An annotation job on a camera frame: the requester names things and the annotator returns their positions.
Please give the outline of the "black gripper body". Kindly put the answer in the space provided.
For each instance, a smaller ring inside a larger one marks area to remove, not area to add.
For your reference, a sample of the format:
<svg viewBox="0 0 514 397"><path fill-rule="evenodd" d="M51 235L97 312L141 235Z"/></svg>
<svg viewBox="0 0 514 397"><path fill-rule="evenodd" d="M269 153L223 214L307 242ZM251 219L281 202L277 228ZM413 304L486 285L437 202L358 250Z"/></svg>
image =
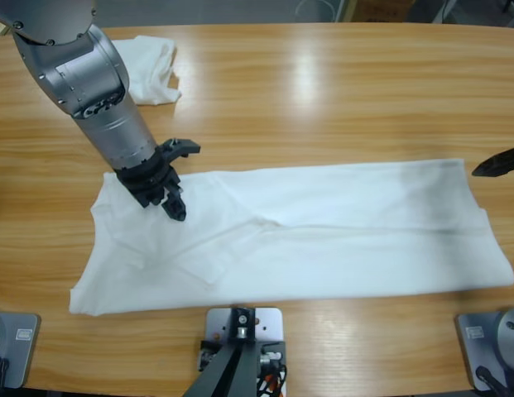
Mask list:
<svg viewBox="0 0 514 397"><path fill-rule="evenodd" d="M158 146L153 156L140 165L116 170L121 184L131 193L143 208L150 204L161 205L169 184L180 187L180 177L171 162L182 156L180 144Z"/></svg>

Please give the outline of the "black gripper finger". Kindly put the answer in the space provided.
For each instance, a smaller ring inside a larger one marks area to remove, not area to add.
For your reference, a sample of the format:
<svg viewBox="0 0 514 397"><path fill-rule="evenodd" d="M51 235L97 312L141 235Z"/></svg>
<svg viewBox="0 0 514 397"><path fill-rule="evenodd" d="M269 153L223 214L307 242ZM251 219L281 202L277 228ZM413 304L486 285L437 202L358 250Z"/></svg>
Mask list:
<svg viewBox="0 0 514 397"><path fill-rule="evenodd" d="M482 163L473 171L472 176L498 177L514 170L514 148L497 153Z"/></svg>
<svg viewBox="0 0 514 397"><path fill-rule="evenodd" d="M166 214L177 222L183 222L186 218L186 206L181 198L180 187L176 184L169 184L165 187L166 196L161 206Z"/></svg>

